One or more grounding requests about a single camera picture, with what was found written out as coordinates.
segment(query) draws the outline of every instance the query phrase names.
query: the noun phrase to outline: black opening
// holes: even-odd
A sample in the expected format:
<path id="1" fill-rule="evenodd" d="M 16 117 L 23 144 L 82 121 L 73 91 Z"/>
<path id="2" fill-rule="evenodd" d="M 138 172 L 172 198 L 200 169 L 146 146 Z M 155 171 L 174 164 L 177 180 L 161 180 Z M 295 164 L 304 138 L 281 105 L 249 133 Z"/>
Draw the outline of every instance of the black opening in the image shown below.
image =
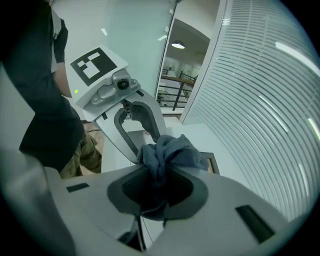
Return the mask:
<path id="1" fill-rule="evenodd" d="M 75 192 L 75 191 L 78 191 L 78 190 L 82 190 L 82 189 L 87 188 L 87 187 L 89 187 L 89 185 L 87 183 L 80 183 L 80 184 L 77 184 L 77 185 L 67 186 L 66 190 L 68 190 L 69 193 L 72 193 L 72 192 Z"/>
<path id="2" fill-rule="evenodd" d="M 169 166 L 158 182 L 146 166 L 115 180 L 107 196 L 121 213 L 157 221 L 188 219 L 207 201 L 208 188 L 199 178 Z"/>
<path id="3" fill-rule="evenodd" d="M 142 216 L 161 219 L 166 208 L 188 198 L 194 186 L 190 180 L 172 171 L 166 171 L 163 186 L 156 186 L 149 170 L 144 170 L 122 185 L 123 193 L 140 206 Z"/>
<path id="4" fill-rule="evenodd" d="M 260 244 L 275 234 L 250 205 L 240 206 L 235 210 Z"/>

